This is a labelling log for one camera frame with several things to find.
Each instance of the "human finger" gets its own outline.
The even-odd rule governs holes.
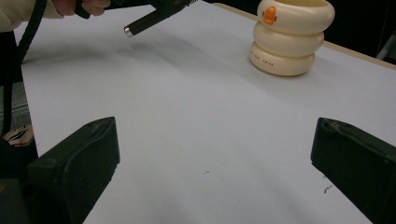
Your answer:
[[[83,0],[86,3],[94,7],[109,7],[111,4],[110,0]]]
[[[76,0],[52,0],[52,3],[62,16],[72,16],[75,14]]]
[[[91,15],[93,15],[93,16],[100,16],[103,13],[105,13],[105,9],[104,8],[93,6],[93,5],[91,5],[90,3],[87,3],[87,2],[83,2],[82,3],[82,7],[87,12],[89,12]]]

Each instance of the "sleeve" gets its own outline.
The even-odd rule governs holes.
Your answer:
[[[29,21],[35,6],[35,0],[0,0],[0,32],[17,28],[23,21]],[[47,0],[44,18],[60,19],[51,0]]]

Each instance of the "metal nozzle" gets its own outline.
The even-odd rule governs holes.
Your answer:
[[[124,32],[125,32],[125,34],[126,34],[127,36],[129,36],[129,37],[134,36],[134,34],[132,34],[132,32],[131,32],[131,30],[129,29],[128,26],[125,26],[125,27],[124,27]]]

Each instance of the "orange logo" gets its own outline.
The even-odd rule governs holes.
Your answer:
[[[276,8],[275,7],[268,7],[265,9],[265,11],[262,13],[262,22],[272,25],[276,21],[277,16],[276,16]]]

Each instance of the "dark background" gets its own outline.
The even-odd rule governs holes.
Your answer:
[[[261,0],[205,0],[222,3],[256,15]],[[376,57],[396,30],[396,0],[328,0],[335,19],[324,32],[336,45]]]

